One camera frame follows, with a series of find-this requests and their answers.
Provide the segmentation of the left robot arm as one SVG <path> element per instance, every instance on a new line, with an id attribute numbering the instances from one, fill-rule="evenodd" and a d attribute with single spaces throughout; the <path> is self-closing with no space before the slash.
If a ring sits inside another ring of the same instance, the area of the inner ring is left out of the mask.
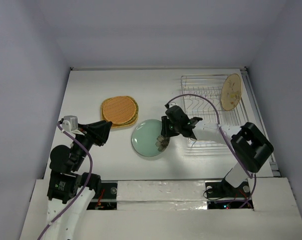
<path id="1" fill-rule="evenodd" d="M 78 123 L 67 115 L 57 128 L 72 140 L 71 146 L 58 145 L 51 150 L 46 226 L 43 240 L 74 240 L 90 201 L 101 193 L 101 177 L 93 173 L 92 146 L 102 147 L 108 140 L 112 122 L 101 120 Z"/>

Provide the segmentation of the green ceramic flower plate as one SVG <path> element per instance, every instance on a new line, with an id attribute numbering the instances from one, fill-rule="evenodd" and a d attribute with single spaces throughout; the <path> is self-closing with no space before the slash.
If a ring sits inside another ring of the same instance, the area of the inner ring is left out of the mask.
<path id="1" fill-rule="evenodd" d="M 148 119 L 136 126 L 131 135 L 134 150 L 145 157 L 155 157 L 164 152 L 170 138 L 161 134 L 162 122 L 157 119 Z"/>

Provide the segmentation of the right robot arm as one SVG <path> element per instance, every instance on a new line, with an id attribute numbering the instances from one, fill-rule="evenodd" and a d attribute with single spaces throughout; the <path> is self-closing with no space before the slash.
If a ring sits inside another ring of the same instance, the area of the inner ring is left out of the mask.
<path id="1" fill-rule="evenodd" d="M 207 123 L 199 117 L 189 118 L 177 105 L 166 108 L 161 118 L 164 138 L 182 135 L 195 141 L 226 145 L 237 161 L 221 181 L 206 184 L 203 195 L 208 200 L 236 197 L 244 182 L 256 176 L 274 151 L 273 145 L 251 122 L 242 126 Z"/>

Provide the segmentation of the beige ceramic bird plate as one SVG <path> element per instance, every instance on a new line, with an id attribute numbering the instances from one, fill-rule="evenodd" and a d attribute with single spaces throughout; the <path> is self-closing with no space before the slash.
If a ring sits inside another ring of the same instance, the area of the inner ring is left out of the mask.
<path id="1" fill-rule="evenodd" d="M 225 111 L 233 110 L 237 107 L 242 96 L 242 83 L 238 74 L 229 75 L 222 87 L 220 102 Z"/>

